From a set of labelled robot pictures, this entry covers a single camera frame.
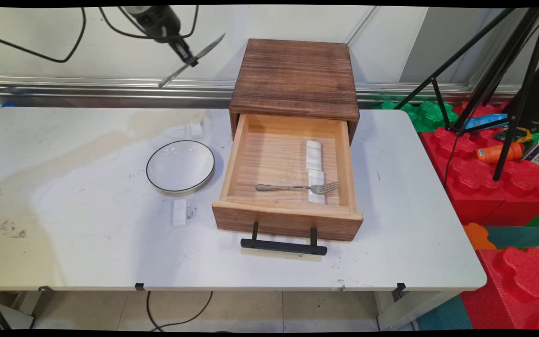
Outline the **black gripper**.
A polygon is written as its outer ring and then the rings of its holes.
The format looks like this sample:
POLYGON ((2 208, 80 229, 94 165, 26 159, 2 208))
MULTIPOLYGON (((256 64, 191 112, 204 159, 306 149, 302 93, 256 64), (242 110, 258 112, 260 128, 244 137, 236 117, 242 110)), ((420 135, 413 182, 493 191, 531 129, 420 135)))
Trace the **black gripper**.
POLYGON ((183 63, 190 67, 197 66, 197 56, 182 39, 181 21, 170 6, 124 6, 124 12, 129 19, 136 21, 134 25, 144 33, 143 36, 126 33, 126 36, 168 43, 183 63))

